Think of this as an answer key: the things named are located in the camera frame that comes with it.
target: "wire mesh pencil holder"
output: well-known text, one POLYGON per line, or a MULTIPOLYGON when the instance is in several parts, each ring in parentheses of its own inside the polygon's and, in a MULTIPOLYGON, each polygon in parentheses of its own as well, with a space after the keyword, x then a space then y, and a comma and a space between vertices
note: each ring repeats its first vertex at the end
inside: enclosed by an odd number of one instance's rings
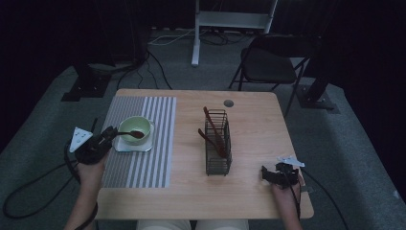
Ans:
MULTIPOLYGON (((210 109, 210 117, 217 133, 224 141, 227 157, 221 157, 212 143, 206 141, 206 174, 228 174, 233 161, 231 154, 230 128, 227 113, 224 109, 210 109)), ((215 143, 214 129, 208 119, 205 122, 205 134, 215 143)))

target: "wrist device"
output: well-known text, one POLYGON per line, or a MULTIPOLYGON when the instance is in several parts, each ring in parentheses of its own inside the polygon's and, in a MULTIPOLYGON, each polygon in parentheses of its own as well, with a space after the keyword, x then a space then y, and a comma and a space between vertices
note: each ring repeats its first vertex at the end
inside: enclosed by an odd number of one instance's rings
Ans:
POLYGON ((270 183, 280 185, 282 189, 286 189, 291 185, 296 185, 299 182, 299 170, 293 170, 293 166, 285 163, 276 165, 276 172, 269 172, 262 166, 262 179, 270 183))

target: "gray striped mat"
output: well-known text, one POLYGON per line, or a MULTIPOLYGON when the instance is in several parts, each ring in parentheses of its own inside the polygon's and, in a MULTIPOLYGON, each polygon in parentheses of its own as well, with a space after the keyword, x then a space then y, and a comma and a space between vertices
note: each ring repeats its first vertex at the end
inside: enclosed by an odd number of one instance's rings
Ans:
POLYGON ((153 147, 149 151, 117 152, 111 149, 103 176, 104 188, 164 188, 169 185, 175 108, 176 98, 173 97, 113 98, 102 130, 118 127, 127 117, 143 116, 155 123, 155 131, 151 136, 153 147))

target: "bowl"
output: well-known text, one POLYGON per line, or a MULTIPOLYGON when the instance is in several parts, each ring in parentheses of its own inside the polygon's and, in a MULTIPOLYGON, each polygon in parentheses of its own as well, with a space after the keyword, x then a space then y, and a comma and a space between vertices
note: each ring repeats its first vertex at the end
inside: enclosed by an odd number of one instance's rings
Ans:
POLYGON ((149 137, 151 132, 150 121, 141 116, 133 116, 125 119, 120 123, 119 132, 129 132, 129 131, 141 131, 144 133, 144 137, 135 138, 131 135, 121 135, 121 138, 131 146, 140 146, 144 144, 149 137))

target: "wooden table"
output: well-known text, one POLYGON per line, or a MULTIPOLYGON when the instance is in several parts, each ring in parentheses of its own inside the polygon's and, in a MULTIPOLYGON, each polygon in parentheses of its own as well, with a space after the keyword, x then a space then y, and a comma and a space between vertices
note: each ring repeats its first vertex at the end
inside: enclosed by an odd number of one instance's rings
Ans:
MULTIPOLYGON (((295 156, 277 97, 265 92, 121 89, 117 96, 176 97, 170 184, 167 188, 101 189, 97 219, 277 219, 260 168, 295 156), (234 106, 226 107, 225 100, 234 106), (233 163, 229 174, 206 175, 203 106, 226 109, 233 163)), ((302 218, 313 216, 302 193, 302 218)))

